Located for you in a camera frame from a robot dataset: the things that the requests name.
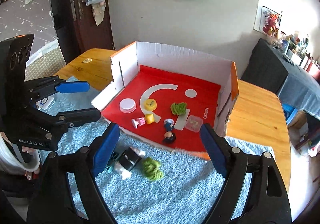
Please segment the black-haired doll figurine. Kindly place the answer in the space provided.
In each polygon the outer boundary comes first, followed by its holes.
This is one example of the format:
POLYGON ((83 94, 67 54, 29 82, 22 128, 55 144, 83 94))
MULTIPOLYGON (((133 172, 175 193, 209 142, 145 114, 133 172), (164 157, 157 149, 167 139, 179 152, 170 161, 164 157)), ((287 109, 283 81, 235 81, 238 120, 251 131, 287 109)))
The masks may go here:
POLYGON ((164 139, 163 139, 163 142, 166 143, 166 144, 172 144, 176 141, 176 135, 174 132, 172 131, 167 131, 165 134, 164 134, 164 139))

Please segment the dark wooden door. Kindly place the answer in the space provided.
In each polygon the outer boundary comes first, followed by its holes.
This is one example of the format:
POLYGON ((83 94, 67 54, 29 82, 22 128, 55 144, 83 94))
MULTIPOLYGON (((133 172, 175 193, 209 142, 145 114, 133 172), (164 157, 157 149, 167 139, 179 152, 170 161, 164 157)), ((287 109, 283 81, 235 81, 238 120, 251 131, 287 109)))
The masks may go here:
POLYGON ((108 6, 96 25, 91 6, 85 0, 50 0, 54 29, 66 63, 91 48, 114 50, 108 6))

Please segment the small card on table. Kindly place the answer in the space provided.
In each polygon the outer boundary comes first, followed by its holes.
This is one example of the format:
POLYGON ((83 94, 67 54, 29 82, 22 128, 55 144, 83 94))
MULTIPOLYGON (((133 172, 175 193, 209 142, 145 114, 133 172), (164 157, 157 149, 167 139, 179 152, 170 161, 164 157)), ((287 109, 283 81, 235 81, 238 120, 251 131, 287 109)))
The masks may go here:
POLYGON ((91 58, 86 58, 85 60, 83 60, 83 63, 90 63, 91 61, 93 61, 91 58))

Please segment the blue doll figurine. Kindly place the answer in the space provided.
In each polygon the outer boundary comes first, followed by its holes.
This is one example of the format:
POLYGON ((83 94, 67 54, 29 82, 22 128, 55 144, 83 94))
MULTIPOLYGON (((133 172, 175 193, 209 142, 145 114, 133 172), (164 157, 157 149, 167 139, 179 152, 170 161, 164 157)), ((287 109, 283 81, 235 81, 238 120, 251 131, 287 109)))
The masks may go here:
POLYGON ((164 127, 166 131, 172 131, 174 129, 174 120, 171 118, 165 119, 164 127))

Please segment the green fuzzy scrunchie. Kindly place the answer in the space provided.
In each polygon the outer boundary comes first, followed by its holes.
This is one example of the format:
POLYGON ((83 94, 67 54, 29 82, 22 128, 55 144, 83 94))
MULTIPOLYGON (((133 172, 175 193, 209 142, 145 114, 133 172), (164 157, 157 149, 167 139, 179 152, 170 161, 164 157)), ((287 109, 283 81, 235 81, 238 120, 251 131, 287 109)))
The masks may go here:
POLYGON ((161 163, 150 157, 143 161, 143 173, 149 181, 158 181, 164 177, 160 169, 161 163))
POLYGON ((187 103, 181 102, 181 103, 172 103, 170 106, 171 113, 173 115, 185 115, 187 109, 187 103))

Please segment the light blue fluffy towel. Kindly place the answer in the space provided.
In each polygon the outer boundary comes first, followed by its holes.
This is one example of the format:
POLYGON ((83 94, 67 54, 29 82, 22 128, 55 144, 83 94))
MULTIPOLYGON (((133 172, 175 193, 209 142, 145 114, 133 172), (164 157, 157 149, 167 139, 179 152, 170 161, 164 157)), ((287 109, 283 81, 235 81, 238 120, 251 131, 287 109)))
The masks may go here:
MULTIPOLYGON (((54 104, 46 112, 58 112, 93 107, 91 101, 99 94, 92 88, 85 93, 53 95, 54 104)), ((106 129, 108 123, 99 121, 72 128, 59 142, 59 155, 71 154, 93 141, 106 129)), ((272 147, 226 137, 231 147, 243 152, 261 155, 264 151, 274 156, 272 147)), ((104 171, 95 182, 108 208, 118 223, 202 223, 222 188, 225 179, 214 169, 211 161, 180 152, 158 149, 120 131, 116 151, 121 154, 128 147, 146 152, 146 157, 157 160, 164 176, 150 181, 143 174, 142 163, 122 180, 114 170, 104 171)))

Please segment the red toy picture frame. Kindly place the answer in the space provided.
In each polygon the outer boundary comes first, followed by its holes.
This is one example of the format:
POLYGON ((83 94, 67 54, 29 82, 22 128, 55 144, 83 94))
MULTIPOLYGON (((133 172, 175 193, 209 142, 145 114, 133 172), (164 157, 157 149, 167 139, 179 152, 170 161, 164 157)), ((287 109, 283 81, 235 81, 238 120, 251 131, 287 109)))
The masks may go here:
POLYGON ((257 12, 253 29, 270 37, 277 37, 283 12, 280 13, 262 6, 257 12))

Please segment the white orange cardboard box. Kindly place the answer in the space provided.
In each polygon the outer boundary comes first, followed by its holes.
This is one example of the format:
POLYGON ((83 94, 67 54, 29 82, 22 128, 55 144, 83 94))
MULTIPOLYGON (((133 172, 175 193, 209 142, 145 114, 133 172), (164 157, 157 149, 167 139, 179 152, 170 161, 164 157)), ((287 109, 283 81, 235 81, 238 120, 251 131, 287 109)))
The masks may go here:
MULTIPOLYGON (((206 54, 193 49, 177 47, 159 43, 135 42, 117 51, 111 57, 112 82, 92 100, 94 107, 102 111, 114 98, 137 76, 140 66, 145 65, 171 73, 196 77, 201 80, 216 83, 221 89, 217 100, 217 110, 214 125, 210 125, 216 133, 225 137, 228 118, 239 95, 236 66, 233 61, 226 60, 211 54, 206 54)), ((144 115, 153 113, 143 108, 144 115)), ((181 151, 192 156, 208 159, 200 134, 185 129, 184 125, 189 117, 177 116, 172 132, 176 141, 172 144, 162 145, 148 142, 146 138, 134 134, 120 126, 121 130, 143 142, 169 151, 181 151)))

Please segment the blue cloth covered sideboard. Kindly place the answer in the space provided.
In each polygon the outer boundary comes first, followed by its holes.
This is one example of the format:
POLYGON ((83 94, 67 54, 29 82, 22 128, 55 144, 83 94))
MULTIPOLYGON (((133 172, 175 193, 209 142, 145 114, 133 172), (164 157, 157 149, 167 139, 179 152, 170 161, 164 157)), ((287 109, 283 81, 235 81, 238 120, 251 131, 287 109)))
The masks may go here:
POLYGON ((252 50, 241 80, 276 94, 281 103, 319 118, 319 83, 305 70, 283 58, 264 39, 252 50))

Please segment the black white sock roll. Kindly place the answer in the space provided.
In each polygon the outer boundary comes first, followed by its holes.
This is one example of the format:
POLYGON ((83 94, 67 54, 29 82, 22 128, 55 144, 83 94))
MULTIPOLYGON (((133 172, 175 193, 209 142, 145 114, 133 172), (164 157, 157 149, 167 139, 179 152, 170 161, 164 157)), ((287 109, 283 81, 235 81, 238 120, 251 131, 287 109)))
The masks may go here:
POLYGON ((145 151, 136 148, 129 147, 124 150, 123 153, 117 158, 114 163, 115 172, 121 177, 122 180, 130 178, 132 169, 140 162, 140 160, 146 155, 145 151))

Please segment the white timer device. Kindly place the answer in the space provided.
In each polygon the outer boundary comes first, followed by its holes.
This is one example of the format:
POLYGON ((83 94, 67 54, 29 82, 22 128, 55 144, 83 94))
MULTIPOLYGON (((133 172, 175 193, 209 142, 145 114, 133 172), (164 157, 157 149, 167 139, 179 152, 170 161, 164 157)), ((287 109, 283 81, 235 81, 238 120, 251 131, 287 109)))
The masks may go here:
POLYGON ((50 110, 50 108, 54 105, 55 99, 53 96, 45 97, 39 101, 36 102, 36 107, 40 111, 47 112, 50 110))

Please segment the yellow round container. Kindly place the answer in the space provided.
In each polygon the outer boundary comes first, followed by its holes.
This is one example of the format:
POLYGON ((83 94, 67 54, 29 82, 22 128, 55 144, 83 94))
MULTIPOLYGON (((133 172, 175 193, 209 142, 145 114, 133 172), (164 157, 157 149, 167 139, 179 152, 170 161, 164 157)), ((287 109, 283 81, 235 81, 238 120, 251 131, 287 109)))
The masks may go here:
POLYGON ((157 108, 157 102, 154 99, 147 99, 144 101, 144 109, 153 112, 157 108))

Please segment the pink clear plastic box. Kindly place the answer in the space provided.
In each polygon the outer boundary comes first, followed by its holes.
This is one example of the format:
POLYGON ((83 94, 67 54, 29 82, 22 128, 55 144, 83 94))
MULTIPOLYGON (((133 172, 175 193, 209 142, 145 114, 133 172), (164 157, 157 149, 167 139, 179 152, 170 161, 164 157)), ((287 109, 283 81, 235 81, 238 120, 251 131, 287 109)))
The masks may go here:
POLYGON ((194 115, 190 115, 184 125, 185 129, 192 132, 199 132, 203 125, 203 119, 194 115))

